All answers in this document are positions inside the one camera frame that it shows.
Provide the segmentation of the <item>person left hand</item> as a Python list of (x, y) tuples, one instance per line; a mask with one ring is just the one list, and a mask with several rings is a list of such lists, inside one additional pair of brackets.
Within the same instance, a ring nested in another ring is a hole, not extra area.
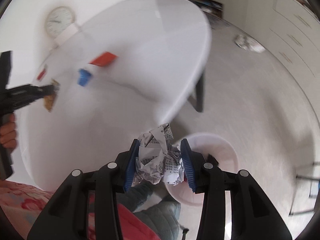
[(17, 147), (16, 118), (14, 114), (9, 115), (9, 121), (1, 126), (1, 145), (13, 151)]

